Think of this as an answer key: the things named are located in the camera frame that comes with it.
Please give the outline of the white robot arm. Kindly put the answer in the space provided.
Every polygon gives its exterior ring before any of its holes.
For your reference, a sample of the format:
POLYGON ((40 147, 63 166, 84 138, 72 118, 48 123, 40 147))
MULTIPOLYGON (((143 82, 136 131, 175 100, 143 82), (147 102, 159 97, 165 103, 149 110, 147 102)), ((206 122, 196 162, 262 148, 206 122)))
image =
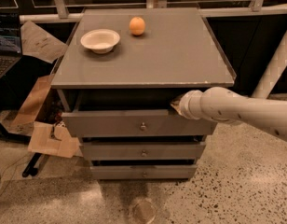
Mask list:
POLYGON ((213 87, 180 95, 171 106, 186 119, 244 122, 287 142, 287 101, 244 97, 213 87))

